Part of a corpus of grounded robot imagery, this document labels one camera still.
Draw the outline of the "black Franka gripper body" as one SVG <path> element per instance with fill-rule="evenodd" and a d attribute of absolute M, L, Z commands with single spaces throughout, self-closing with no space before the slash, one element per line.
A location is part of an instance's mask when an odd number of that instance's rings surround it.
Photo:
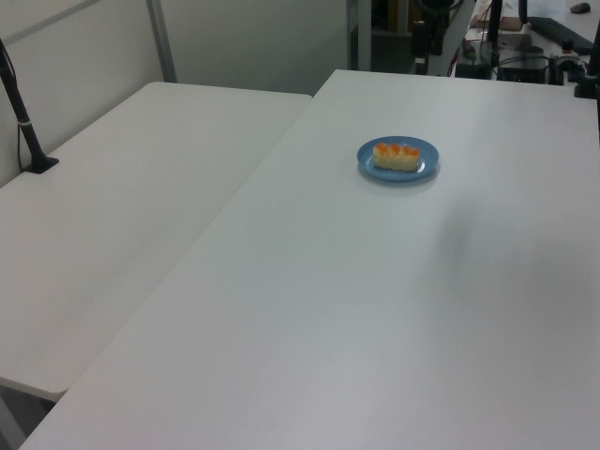
<path fill-rule="evenodd" d="M 444 22 L 440 18 L 412 25 L 411 52 L 415 57 L 440 56 L 443 53 Z"/>

